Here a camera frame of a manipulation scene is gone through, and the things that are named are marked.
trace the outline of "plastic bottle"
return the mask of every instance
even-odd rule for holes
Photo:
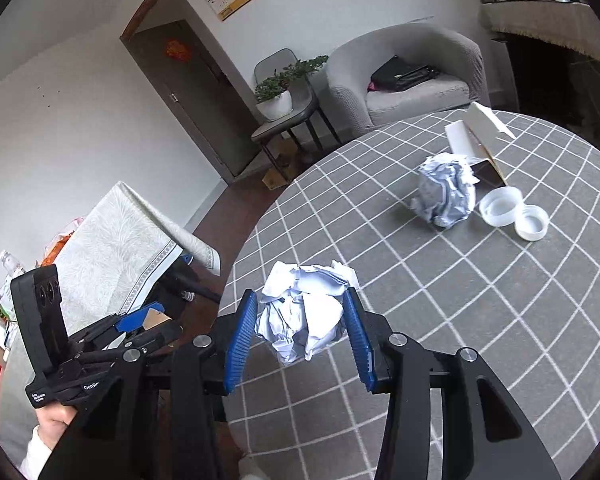
[[[0,261],[4,265],[4,268],[7,270],[7,274],[11,277],[24,272],[24,267],[22,267],[20,261],[15,256],[13,256],[13,254],[7,251],[2,251],[0,253]]]

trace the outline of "human hand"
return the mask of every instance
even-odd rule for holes
[[[76,413],[77,410],[73,406],[63,406],[59,402],[37,409],[36,416],[40,424],[38,436],[42,443],[53,450]]]

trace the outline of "gray checkered tablecloth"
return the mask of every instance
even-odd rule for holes
[[[365,307],[394,330],[437,351],[477,349],[570,478],[600,440],[600,152],[554,124],[498,112],[517,138],[496,159],[548,212],[549,232],[528,243],[477,212],[439,232],[409,209],[414,168],[448,150],[444,127],[463,113],[392,124],[300,176],[245,243],[221,314],[261,289],[276,261],[346,263]],[[272,480],[372,479],[387,405],[360,383],[348,340],[287,368],[254,340],[225,400],[236,442]],[[430,478],[440,478],[441,412],[433,390]]]

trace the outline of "white paper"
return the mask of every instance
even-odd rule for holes
[[[488,160],[484,149],[472,136],[462,119],[445,126],[445,131],[452,153],[465,155],[469,166]]]
[[[428,156],[417,173],[418,191],[411,208],[423,220],[447,229],[474,210],[474,185],[480,180],[465,155],[443,152]]]
[[[336,297],[350,286],[360,286],[356,271],[336,261],[331,267],[276,262],[262,289],[256,334],[271,343],[284,365],[311,360],[344,331]]]
[[[491,155],[495,155],[502,148],[502,144],[497,141],[498,136],[509,137],[511,140],[516,139],[516,136],[496,117],[491,108],[482,106],[475,101],[469,105],[462,120]]]

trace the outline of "red decoration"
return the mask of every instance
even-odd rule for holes
[[[191,61],[191,50],[179,40],[167,41],[167,48],[165,49],[164,53],[169,57],[173,57],[173,59],[177,59],[178,61],[183,61],[185,63]]]

